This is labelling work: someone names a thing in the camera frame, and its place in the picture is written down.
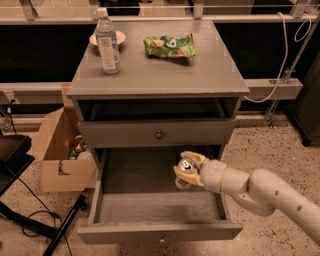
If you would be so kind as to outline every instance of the plastic bottle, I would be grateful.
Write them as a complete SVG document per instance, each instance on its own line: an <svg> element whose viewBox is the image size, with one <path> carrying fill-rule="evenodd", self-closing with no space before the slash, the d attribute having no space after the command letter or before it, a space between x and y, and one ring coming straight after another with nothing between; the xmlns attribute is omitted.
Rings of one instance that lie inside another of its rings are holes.
<svg viewBox="0 0 320 256"><path fill-rule="evenodd" d="M116 74L120 71L116 30L108 18L106 8L98 8L97 14L100 22L95 30L95 35L102 59L102 68L106 74Z"/></svg>

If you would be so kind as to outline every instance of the white cable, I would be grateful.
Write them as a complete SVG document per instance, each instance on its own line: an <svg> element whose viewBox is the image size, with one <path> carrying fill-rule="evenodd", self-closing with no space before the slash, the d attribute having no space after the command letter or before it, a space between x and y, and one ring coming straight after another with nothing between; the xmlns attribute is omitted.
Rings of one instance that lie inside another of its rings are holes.
<svg viewBox="0 0 320 256"><path fill-rule="evenodd" d="M285 41L285 47L286 47L286 54L283 58L283 61L282 61L282 65L281 65L281 68L280 68L280 71L279 71L279 74L278 74L278 77L277 77L277 81L275 83L275 86L273 87L272 91L269 93L269 95L262 99L262 100L253 100L253 99L250 99L249 97L247 96L244 96L244 98L248 101L251 101L253 103L262 103L262 102L265 102L267 101L268 99L270 99L270 97L273 95L273 93L275 92L275 90L277 89L277 86L278 84L280 83L280 76L282 74L282 70L283 70L283 67L287 61L287 57L288 57L288 53L289 53L289 49L288 49L288 38L287 38L287 29L286 29L286 22L285 22L285 19L283 17L283 14L281 12L278 12L277 13L280 18L282 19L282 24L283 24L283 34L284 34L284 41Z"/></svg>
<svg viewBox="0 0 320 256"><path fill-rule="evenodd" d="M313 10L313 12L311 13L311 15L314 14L314 13L317 11L317 9L319 8L319 6L320 6L320 4L318 4L318 5L316 6L316 8L315 8L315 9ZM308 18L305 19L305 21L301 24L301 26L298 28L296 34L294 35L294 41L295 41L296 43L299 43L302 39L304 39L304 38L309 34L310 29L311 29L311 26L312 26L312 21L311 21L310 15L307 14L307 13L305 13L305 15L307 15ZM303 25L304 25L308 20L309 20L309 28L308 28L308 30L306 31L306 33L305 33L301 38L297 39L297 36L298 36L301 28L303 27Z"/></svg>

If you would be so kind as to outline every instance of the small dish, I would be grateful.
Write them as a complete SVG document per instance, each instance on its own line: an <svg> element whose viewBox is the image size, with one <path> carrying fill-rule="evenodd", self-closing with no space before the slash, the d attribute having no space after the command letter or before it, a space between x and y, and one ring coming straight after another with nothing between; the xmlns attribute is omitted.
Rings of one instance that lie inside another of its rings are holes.
<svg viewBox="0 0 320 256"><path fill-rule="evenodd" d="M125 40L126 40L126 34L117 30L116 31L116 36L117 36L117 42L118 42L118 45L122 44ZM92 43L93 45L98 45L97 44L97 39L96 39L96 36L95 34L92 34L89 38L89 41L90 43Z"/></svg>

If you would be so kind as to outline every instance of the green snack bag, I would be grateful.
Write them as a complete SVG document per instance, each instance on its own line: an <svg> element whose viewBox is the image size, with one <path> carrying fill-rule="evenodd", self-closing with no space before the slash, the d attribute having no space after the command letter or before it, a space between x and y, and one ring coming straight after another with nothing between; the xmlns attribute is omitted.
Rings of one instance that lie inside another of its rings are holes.
<svg viewBox="0 0 320 256"><path fill-rule="evenodd" d="M147 36L143 39L147 55L159 58L183 58L195 55L192 34L183 38Z"/></svg>

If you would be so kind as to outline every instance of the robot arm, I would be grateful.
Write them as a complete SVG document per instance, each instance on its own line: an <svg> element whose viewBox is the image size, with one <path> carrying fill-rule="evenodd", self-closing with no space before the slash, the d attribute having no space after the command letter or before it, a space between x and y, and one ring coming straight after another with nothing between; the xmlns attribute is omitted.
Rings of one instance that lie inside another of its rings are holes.
<svg viewBox="0 0 320 256"><path fill-rule="evenodd" d="M223 192L260 216L269 216L279 209L320 245L320 207L276 174L264 169L249 174L193 152L183 152L181 157L174 167L179 188L186 189L192 184Z"/></svg>

